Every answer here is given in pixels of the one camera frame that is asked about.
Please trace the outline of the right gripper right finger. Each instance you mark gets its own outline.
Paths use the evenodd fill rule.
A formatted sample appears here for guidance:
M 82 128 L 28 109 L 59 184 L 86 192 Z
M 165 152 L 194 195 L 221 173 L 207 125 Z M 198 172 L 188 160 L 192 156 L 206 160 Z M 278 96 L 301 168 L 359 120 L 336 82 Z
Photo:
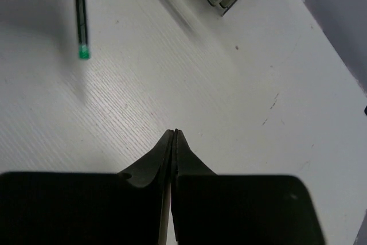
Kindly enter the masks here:
M 175 240 L 179 242 L 179 206 L 178 177 L 180 175 L 216 175 L 191 150 L 182 130 L 175 129 L 171 150 L 171 212 Z

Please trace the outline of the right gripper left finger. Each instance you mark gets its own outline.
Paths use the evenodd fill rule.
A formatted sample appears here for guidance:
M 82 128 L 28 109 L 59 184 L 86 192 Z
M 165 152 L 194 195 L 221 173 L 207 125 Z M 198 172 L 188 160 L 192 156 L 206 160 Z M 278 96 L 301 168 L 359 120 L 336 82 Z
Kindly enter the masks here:
M 123 244 L 165 244 L 170 207 L 170 172 L 174 131 L 118 175 L 118 218 Z

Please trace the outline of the green pen refill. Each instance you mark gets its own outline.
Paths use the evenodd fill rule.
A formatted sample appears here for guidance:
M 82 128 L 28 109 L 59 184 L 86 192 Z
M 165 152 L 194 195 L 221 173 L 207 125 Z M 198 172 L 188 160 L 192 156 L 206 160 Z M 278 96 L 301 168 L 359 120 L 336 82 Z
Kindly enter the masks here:
M 89 38 L 86 0 L 75 0 L 79 59 L 89 60 Z

